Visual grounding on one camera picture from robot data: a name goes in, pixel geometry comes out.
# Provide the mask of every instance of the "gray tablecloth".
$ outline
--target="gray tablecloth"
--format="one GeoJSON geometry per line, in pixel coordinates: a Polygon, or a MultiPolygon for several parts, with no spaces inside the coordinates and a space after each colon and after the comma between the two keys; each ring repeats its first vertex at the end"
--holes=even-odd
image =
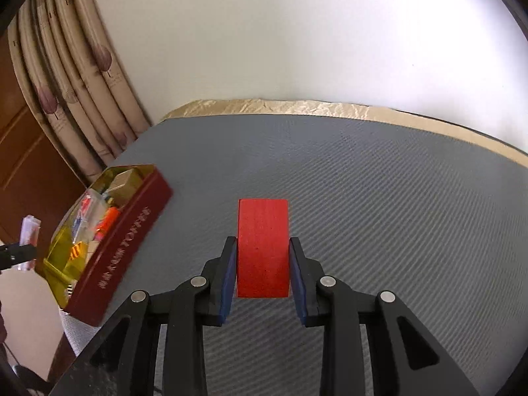
{"type": "MultiPolygon", "coordinates": [[[[107,316],[199,274],[236,235],[239,198],[287,198],[306,255],[353,289],[397,293],[482,396],[528,345],[528,170],[498,154],[378,122],[234,115],[162,122],[116,164],[157,165],[174,196],[107,316]]],[[[95,329],[63,321],[79,352],[95,329]]],[[[210,395],[318,394],[322,330],[291,299],[235,299],[204,341],[210,395]]]]}

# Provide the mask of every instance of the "silver screw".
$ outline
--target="silver screw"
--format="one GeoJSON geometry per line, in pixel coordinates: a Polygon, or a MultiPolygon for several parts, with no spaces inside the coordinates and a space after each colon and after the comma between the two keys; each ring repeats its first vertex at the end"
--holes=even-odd
{"type": "Polygon", "coordinates": [[[132,302],[143,302],[147,295],[142,290],[136,290],[132,295],[130,295],[130,298],[132,302]]]}
{"type": "Polygon", "coordinates": [[[194,287],[202,287],[205,283],[207,283],[207,279],[202,276],[196,276],[191,278],[191,284],[194,287]]]}
{"type": "Polygon", "coordinates": [[[335,278],[331,277],[331,276],[321,277],[321,279],[319,281],[325,287],[333,287],[333,286],[335,286],[335,278]]]}
{"type": "Polygon", "coordinates": [[[379,294],[379,297],[381,298],[382,301],[387,302],[389,304],[396,300],[395,294],[392,292],[389,292],[388,290],[381,292],[379,294]]]}

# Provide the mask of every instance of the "floral curtain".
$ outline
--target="floral curtain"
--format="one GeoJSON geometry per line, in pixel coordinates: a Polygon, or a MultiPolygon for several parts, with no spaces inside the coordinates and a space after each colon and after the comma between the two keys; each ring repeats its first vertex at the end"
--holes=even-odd
{"type": "Polygon", "coordinates": [[[55,148],[93,181],[150,123],[93,0],[26,0],[9,29],[27,105],[55,148]]]}

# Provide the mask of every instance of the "box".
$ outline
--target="box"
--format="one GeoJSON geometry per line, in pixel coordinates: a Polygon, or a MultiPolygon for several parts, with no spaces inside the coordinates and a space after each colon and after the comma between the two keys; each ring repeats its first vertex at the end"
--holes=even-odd
{"type": "Polygon", "coordinates": [[[141,173],[143,183],[121,209],[120,216],[98,245],[80,279],[75,282],[62,272],[70,257],[73,245],[71,226],[80,200],[57,228],[43,262],[44,276],[59,307],[91,326],[101,323],[134,254],[172,196],[170,186],[154,165],[107,168],[90,188],[102,193],[116,175],[131,168],[141,173]]]}

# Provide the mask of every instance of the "red block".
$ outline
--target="red block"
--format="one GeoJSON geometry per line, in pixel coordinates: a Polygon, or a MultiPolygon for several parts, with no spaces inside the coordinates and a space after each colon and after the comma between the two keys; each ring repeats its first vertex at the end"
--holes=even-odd
{"type": "Polygon", "coordinates": [[[288,246],[286,199],[239,200],[238,297],[288,297],[288,246]]]}

